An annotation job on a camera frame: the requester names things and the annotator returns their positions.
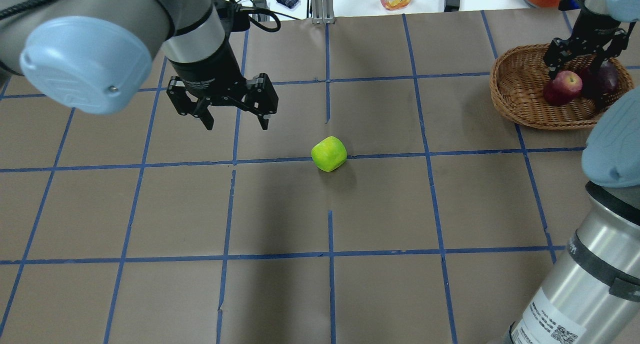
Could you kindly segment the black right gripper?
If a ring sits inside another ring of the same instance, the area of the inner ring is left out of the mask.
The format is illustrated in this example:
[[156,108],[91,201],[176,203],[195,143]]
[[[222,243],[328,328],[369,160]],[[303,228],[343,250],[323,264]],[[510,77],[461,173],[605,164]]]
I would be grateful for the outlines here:
[[592,55],[592,88],[596,92],[614,92],[619,75],[612,59],[626,50],[630,31],[620,27],[621,22],[606,14],[581,9],[568,39],[554,38],[543,55],[548,77],[553,80],[566,63],[585,55]]

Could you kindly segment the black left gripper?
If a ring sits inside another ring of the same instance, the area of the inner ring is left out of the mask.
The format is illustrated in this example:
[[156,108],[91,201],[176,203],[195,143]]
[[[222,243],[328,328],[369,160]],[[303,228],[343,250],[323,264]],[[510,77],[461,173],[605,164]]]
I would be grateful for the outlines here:
[[269,128],[270,117],[278,111],[274,85],[266,73],[245,79],[230,44],[195,63],[169,62],[176,76],[170,79],[167,94],[178,115],[193,116],[212,130],[215,121],[208,106],[234,106],[256,116],[263,130]]

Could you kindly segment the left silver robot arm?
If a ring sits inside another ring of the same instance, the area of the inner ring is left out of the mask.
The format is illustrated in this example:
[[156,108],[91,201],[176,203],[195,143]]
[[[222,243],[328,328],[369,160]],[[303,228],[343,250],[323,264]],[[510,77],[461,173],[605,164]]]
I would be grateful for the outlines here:
[[267,129],[278,95],[265,73],[243,77],[229,41],[254,13],[270,12],[236,0],[1,0],[1,82],[25,77],[60,104],[108,115],[129,104],[162,53],[179,115],[212,130],[209,108],[233,106]]

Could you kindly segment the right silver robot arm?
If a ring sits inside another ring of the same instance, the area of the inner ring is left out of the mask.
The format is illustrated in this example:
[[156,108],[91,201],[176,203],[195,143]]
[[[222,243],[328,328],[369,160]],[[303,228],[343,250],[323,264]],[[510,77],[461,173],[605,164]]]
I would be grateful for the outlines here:
[[596,118],[574,121],[562,106],[570,96],[554,96],[553,114],[532,117],[519,108],[541,110],[548,83],[562,70],[586,66],[597,74],[605,60],[627,48],[639,20],[639,0],[574,0],[579,14],[571,36],[550,45],[528,45],[505,52],[490,72],[494,107],[510,120],[540,129],[591,125],[582,154],[592,204],[550,273],[522,314],[496,343],[611,343],[638,310],[639,277],[639,109],[638,88],[623,93],[626,71],[619,71],[614,91],[601,90]]

